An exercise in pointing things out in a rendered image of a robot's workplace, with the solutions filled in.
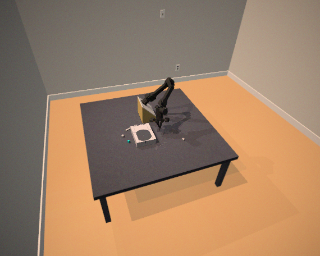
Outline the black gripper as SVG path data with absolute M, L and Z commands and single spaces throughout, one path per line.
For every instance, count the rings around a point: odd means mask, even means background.
M 162 114 L 160 114 L 160 113 L 156 113 L 156 118 L 150 118 L 150 120 L 149 120 L 149 122 L 153 122 L 153 121 L 155 121 L 155 123 L 158 125 L 158 127 L 159 127 L 159 121 L 161 121 L 160 122 L 160 128 L 161 128 L 161 126 L 162 126 L 162 123 L 165 121 L 165 122 L 169 122 L 169 117 L 165 117 L 165 118 L 162 118 Z

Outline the dark grey round disc with small centre hole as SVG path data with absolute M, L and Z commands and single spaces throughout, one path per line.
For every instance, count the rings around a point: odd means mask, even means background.
M 149 140 L 152 137 L 150 134 L 150 131 L 148 131 L 148 130 L 139 130 L 136 132 L 136 134 L 137 134 L 138 139 L 141 141 Z

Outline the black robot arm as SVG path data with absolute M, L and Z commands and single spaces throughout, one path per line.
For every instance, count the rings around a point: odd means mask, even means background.
M 168 112 L 168 108 L 166 108 L 167 100 L 168 100 L 171 92 L 174 90 L 174 86 L 175 86 L 174 81 L 170 77 L 168 77 L 165 80 L 164 84 L 161 85 L 157 90 L 145 95 L 145 98 L 143 100 L 141 100 L 142 104 L 147 106 L 149 101 L 150 102 L 154 101 L 156 99 L 156 96 L 168 87 L 163 98 L 161 98 L 158 102 L 159 106 L 158 105 L 155 106 L 156 113 L 162 114 L 162 118 L 163 118 L 163 115 L 166 115 Z

